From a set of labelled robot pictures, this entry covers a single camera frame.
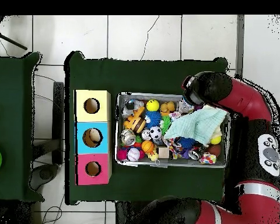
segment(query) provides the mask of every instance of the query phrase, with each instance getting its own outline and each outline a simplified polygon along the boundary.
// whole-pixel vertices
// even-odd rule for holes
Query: teal cloth
[[[164,137],[166,139],[193,138],[206,145],[216,128],[223,122],[226,114],[227,112],[222,109],[205,106],[174,120]]]

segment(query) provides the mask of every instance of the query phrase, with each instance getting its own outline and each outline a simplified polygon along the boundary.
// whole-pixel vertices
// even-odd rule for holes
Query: orange toy
[[[150,140],[145,140],[143,143],[142,143],[142,150],[144,151],[144,153],[151,153],[153,152],[153,148],[155,147],[155,145],[153,144],[152,141]]]
[[[143,130],[146,121],[141,118],[140,115],[143,113],[144,109],[144,107],[140,107],[138,111],[134,111],[134,116],[128,116],[128,120],[124,121],[126,129],[132,129],[136,133],[140,133]]]

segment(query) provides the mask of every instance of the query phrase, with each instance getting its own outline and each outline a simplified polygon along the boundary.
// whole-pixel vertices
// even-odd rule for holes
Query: table
[[[116,96],[120,92],[182,94],[182,81],[201,71],[225,72],[224,58],[213,61],[119,61],[84,59],[71,52],[65,60],[65,202],[150,201],[165,195],[220,201],[224,169],[117,164],[113,154],[113,174],[106,185],[75,185],[74,105],[75,89],[107,90],[112,104],[112,142],[115,136]]]
[[[42,201],[29,186],[32,159],[32,74],[40,54],[0,57],[0,200]]]

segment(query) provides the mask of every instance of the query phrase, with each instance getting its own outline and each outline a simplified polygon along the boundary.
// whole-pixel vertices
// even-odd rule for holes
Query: yellow ball
[[[211,139],[211,144],[218,144],[221,141],[221,136]]]
[[[149,100],[146,104],[148,111],[158,111],[160,104],[157,100]]]

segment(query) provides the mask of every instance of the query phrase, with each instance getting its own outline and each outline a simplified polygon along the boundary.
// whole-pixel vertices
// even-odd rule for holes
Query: white ball
[[[150,128],[149,132],[153,140],[159,139],[162,136],[162,130],[158,126]]]
[[[131,148],[128,151],[128,160],[131,162],[137,162],[140,158],[140,151],[136,148]]]

